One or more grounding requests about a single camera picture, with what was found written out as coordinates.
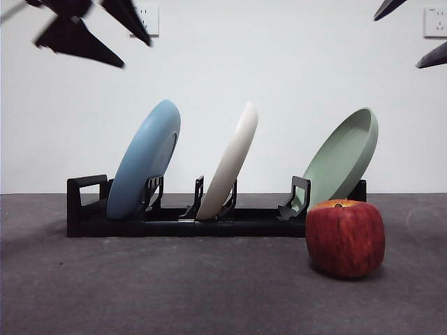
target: gray floor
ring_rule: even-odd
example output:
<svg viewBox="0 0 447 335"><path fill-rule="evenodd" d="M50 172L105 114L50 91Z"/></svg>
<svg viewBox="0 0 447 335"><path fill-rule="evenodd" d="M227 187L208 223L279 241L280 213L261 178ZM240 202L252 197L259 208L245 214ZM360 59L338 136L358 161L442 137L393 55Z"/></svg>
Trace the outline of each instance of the gray floor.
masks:
<svg viewBox="0 0 447 335"><path fill-rule="evenodd" d="M1 333L446 334L447 194L369 201L384 264L341 281L312 266L304 239L68 239L64 195L2 195Z"/></svg>

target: electrical socket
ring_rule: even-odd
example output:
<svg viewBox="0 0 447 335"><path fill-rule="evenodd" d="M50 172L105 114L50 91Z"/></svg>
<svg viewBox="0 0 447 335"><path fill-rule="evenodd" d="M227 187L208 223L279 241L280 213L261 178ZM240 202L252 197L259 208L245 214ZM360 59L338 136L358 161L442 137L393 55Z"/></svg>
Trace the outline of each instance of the electrical socket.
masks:
<svg viewBox="0 0 447 335"><path fill-rule="evenodd" d="M447 7L424 9L424 37L447 38Z"/></svg>
<svg viewBox="0 0 447 335"><path fill-rule="evenodd" d="M159 6L146 3L135 3L135 12L150 36L160 36Z"/></svg>

